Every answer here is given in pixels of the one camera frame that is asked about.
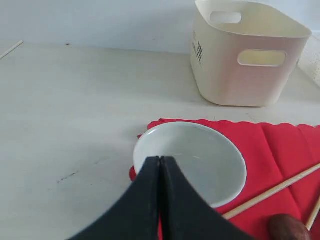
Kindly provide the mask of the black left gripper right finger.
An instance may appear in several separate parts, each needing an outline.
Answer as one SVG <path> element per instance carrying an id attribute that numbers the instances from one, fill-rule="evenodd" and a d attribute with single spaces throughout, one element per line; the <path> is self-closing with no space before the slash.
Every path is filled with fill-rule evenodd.
<path id="1" fill-rule="evenodd" d="M 164 240 L 252 240 L 211 208 L 173 157 L 160 158 L 159 214 Z"/>

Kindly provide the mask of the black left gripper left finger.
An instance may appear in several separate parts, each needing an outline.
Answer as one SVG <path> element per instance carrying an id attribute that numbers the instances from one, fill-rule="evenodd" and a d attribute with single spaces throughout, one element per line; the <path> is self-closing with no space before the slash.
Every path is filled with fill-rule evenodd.
<path id="1" fill-rule="evenodd" d="M 160 158 L 148 157 L 122 197 L 72 240 L 157 240 Z"/>

